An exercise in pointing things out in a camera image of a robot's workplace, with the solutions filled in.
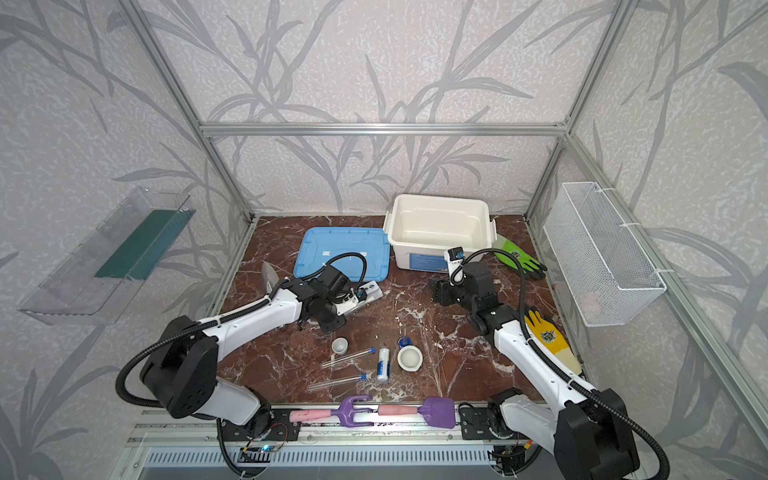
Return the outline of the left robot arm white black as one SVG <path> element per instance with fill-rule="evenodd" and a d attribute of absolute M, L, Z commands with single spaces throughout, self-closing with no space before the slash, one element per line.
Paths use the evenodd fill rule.
<path fill-rule="evenodd" d="M 202 320 L 180 316 L 160 339 L 130 359 L 116 377 L 123 401 L 163 408 L 174 418 L 204 416 L 244 426 L 267 408 L 256 393 L 217 376 L 218 365 L 241 346 L 289 324 L 314 319 L 326 331 L 373 298 L 371 282 L 348 288 L 349 279 L 324 266 L 308 279 L 285 279 L 236 310 Z"/>

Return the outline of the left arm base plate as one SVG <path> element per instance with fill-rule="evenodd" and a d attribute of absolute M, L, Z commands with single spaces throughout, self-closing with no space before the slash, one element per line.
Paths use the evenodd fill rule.
<path fill-rule="evenodd" d="M 224 421 L 222 439 L 225 442 L 293 442 L 298 440 L 300 424 L 292 422 L 290 409 L 272 410 L 269 416 L 262 416 L 245 426 L 238 426 Z"/>

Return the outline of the white test tube rack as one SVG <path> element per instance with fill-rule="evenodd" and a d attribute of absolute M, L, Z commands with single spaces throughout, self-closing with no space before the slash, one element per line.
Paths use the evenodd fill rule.
<path fill-rule="evenodd" d="M 355 290 L 355 298 L 359 304 L 367 304 L 382 297 L 382 290 L 376 281 L 367 282 Z"/>

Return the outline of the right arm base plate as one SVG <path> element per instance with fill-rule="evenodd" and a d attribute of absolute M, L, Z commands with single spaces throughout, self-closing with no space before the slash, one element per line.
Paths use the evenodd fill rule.
<path fill-rule="evenodd" d="M 504 422 L 497 405 L 475 406 L 461 402 L 456 407 L 458 426 L 463 440 L 527 441 L 528 437 L 513 431 Z"/>

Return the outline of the test tube blue cap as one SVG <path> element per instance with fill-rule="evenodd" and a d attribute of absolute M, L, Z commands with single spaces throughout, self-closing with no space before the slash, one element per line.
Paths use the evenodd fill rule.
<path fill-rule="evenodd" d="M 307 389 L 309 391 L 320 391 L 324 389 L 330 389 L 336 386 L 342 386 L 342 385 L 348 385 L 348 384 L 356 384 L 360 382 L 365 382 L 368 379 L 368 375 L 365 373 L 360 373 L 356 376 L 350 376 L 345 378 L 338 378 L 338 379 L 331 379 L 323 382 L 317 382 L 310 384 Z"/>
<path fill-rule="evenodd" d="M 346 364 L 346 363 L 351 362 L 351 361 L 353 361 L 353 360 L 355 360 L 357 358 L 366 357 L 366 356 L 369 356 L 369 355 L 373 355 L 375 353 L 376 353 L 376 348 L 375 347 L 371 347 L 369 349 L 358 351 L 358 352 L 355 352 L 355 353 L 341 355 L 341 356 L 338 356 L 338 357 L 336 357 L 336 358 L 334 358 L 332 360 L 328 360 L 328 361 L 322 363 L 321 364 L 321 368 L 322 369 L 330 369 L 330 368 L 333 368 L 333 367 L 335 367 L 337 365 Z"/>

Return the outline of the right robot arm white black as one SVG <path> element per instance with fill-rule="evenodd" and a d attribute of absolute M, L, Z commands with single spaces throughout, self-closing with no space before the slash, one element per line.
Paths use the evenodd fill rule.
<path fill-rule="evenodd" d="M 511 394 L 499 403 L 498 412 L 506 427 L 549 452 L 564 478 L 628 478 L 641 466 L 638 439 L 656 456 L 655 478 L 669 478 L 666 452 L 628 416 L 621 397 L 611 389 L 597 390 L 551 353 L 528 327 L 532 310 L 502 303 L 485 264 L 450 261 L 447 279 L 434 286 L 434 299 L 464 308 L 476 331 L 541 395 L 543 405 L 522 393 Z"/>

